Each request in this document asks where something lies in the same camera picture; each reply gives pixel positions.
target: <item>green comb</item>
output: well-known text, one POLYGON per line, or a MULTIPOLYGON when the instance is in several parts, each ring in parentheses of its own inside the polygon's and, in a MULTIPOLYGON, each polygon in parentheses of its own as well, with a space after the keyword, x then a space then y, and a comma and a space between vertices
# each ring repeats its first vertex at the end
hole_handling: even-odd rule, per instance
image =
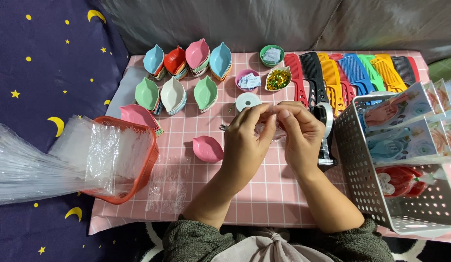
POLYGON ((358 58, 360 58, 360 61, 362 62, 363 66, 366 69, 366 72, 368 73, 369 80, 373 84, 376 91, 386 91, 386 88, 384 87, 383 78, 380 76, 380 74, 373 68, 370 60, 374 59, 373 55, 358 55, 358 58))

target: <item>yellow comb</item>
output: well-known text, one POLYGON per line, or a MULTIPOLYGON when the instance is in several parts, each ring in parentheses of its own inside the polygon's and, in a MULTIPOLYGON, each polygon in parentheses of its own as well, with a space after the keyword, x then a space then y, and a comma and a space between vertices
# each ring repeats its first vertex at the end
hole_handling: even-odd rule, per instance
POLYGON ((334 60, 328 59, 321 61, 322 79, 326 83, 326 90, 329 90, 331 101, 334 108, 334 115, 339 116, 345 110, 345 103, 342 96, 341 79, 339 70, 334 60))
POLYGON ((388 54, 376 54, 374 56, 386 59, 389 66, 394 68, 394 63, 392 62, 392 58, 388 54))
POLYGON ((387 59, 377 57, 371 60, 370 63, 383 78, 387 86, 387 91, 398 93, 407 90, 407 86, 403 83, 402 78, 394 67, 389 65, 387 59))
POLYGON ((327 61, 329 60, 329 56, 327 53, 318 53, 319 61, 327 61))

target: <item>blue comb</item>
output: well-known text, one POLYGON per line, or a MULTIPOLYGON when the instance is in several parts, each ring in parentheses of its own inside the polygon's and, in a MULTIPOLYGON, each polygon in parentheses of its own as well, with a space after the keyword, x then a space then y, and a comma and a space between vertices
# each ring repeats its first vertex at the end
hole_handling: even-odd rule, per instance
MULTIPOLYGON (((373 84, 369 80, 368 72, 366 72, 365 67, 357 55, 346 54, 337 62, 347 75, 350 84, 358 88, 358 95, 364 96, 375 91, 373 84)), ((377 101, 368 102, 367 104, 377 104, 377 101)))

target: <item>pink checkered cloth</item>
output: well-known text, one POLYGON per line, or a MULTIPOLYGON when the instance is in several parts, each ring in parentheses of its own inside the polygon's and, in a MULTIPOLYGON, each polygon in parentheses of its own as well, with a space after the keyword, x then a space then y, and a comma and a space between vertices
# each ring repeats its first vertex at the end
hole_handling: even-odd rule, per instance
MULTIPOLYGON (((329 51, 329 55, 334 53, 348 53, 343 51, 329 51)), ((359 51, 357 54, 378 54, 387 53, 391 56, 413 57, 417 63, 420 79, 423 82, 429 81, 427 65, 419 52, 416 51, 359 51)), ((130 58, 129 66, 143 67, 144 56, 133 56, 130 58)), ((220 82, 211 76, 208 70, 206 73, 217 83, 218 99, 211 110, 200 113, 195 103, 193 89, 196 83, 206 76, 194 78, 189 73, 181 80, 187 91, 187 104, 185 108, 174 116, 168 116, 165 110, 157 116, 160 125, 165 130, 165 134, 158 137, 159 153, 161 156, 192 158, 190 170, 183 177, 182 186, 186 189, 186 197, 183 205, 187 206, 199 190, 216 174, 221 162, 210 164, 196 158, 192 149, 192 139, 202 135, 215 138, 224 145, 223 132, 219 130, 219 125, 229 124, 235 116, 235 110, 230 113, 229 109, 235 99, 242 92, 235 86, 234 78, 242 69, 254 69, 257 71, 264 83, 266 75, 271 68, 264 66, 259 60, 258 53, 235 53, 232 54, 232 70, 224 82, 220 82)), ((156 82, 160 88, 169 77, 165 77, 160 82, 156 82)), ((309 85, 305 82, 305 92, 309 94, 309 85)), ((287 88, 279 92, 268 92, 264 88, 257 88, 253 91, 264 103, 276 104, 283 100, 293 100, 293 82, 287 88)), ((333 152, 336 155, 336 148, 333 145, 333 152)), ((448 168, 451 179, 451 168, 448 168)), ((342 166, 334 167, 325 172, 332 183, 344 194, 348 188, 342 166)), ((177 182, 165 182, 163 184, 163 197, 151 206, 160 208, 148 209, 149 187, 135 194, 133 199, 123 205, 112 205, 105 201, 96 199, 94 201, 91 216, 89 235, 99 231, 110 229, 119 225, 124 225, 136 221, 174 221, 178 214, 164 212, 163 207, 169 204, 172 196, 167 192, 177 190, 177 182)), ((315 227, 305 196, 298 187, 297 181, 284 159, 284 148, 279 143, 272 143, 269 151, 251 182, 240 191, 233 199, 227 213, 225 224, 266 226, 266 227, 286 227, 286 228, 312 228, 315 227)), ((379 228, 379 232, 387 236, 398 236, 386 228, 379 228)), ((407 238, 421 238, 418 236, 402 236, 407 238)), ((436 241, 451 242, 451 232, 441 237, 434 238, 436 241)))

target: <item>knit sweater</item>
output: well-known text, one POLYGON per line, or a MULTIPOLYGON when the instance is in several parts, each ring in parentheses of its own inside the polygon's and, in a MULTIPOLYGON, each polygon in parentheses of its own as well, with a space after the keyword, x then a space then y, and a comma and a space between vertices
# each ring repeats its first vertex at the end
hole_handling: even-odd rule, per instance
MULTIPOLYGON (((360 228, 335 234, 324 234, 319 229, 289 229, 289 242, 314 248, 335 262, 395 262, 376 229, 374 221, 365 217, 360 228)), ((220 232, 180 215, 164 234, 164 262, 210 262, 218 253, 244 240, 246 231, 246 227, 223 226, 220 232)))

